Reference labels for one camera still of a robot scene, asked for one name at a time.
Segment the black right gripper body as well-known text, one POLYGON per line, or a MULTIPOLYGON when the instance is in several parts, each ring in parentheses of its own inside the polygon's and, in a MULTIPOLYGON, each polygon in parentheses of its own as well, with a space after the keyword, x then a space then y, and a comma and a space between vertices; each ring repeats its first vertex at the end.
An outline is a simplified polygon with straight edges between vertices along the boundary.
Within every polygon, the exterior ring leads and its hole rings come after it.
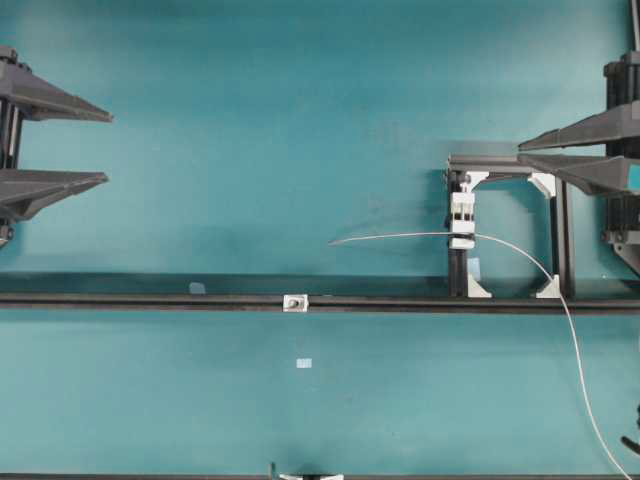
MULTIPOLYGON (((604 67, 608 110, 639 99, 639 52, 629 51, 604 67)), ((639 138, 606 144, 607 156, 639 158, 639 138)), ((604 237, 613 252, 639 275, 639 196, 623 194, 606 200, 604 237)))

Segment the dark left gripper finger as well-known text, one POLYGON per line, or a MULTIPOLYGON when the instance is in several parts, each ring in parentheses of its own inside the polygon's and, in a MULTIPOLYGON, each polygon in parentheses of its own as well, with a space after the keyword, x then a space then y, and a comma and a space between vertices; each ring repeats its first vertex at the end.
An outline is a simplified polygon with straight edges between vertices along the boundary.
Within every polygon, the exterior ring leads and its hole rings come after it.
POLYGON ((33 75, 3 77, 1 97, 7 99, 32 121, 113 121, 113 115, 108 111, 33 75))
POLYGON ((1 171, 1 218, 30 220, 42 209, 109 181, 103 172, 1 171))

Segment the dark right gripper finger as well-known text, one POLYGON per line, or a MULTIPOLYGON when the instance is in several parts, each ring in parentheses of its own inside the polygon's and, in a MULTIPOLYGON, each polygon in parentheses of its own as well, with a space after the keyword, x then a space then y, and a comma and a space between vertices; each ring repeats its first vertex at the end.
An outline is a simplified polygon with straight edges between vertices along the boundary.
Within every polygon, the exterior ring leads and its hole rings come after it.
POLYGON ((639 194, 639 160, 624 156, 518 154, 519 163, 554 175, 592 196, 639 194))
POLYGON ((639 103, 619 105, 518 145, 520 151, 591 146, 639 136, 639 103))

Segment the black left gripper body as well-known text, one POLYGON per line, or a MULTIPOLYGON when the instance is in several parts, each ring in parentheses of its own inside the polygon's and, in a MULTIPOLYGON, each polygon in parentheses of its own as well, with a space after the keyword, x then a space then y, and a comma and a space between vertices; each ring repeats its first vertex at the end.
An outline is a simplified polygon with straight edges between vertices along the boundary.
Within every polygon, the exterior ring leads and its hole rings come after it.
POLYGON ((30 70, 13 47, 1 46, 1 244, 13 239, 12 223, 28 216, 26 171, 17 169, 22 123, 30 109, 30 70))

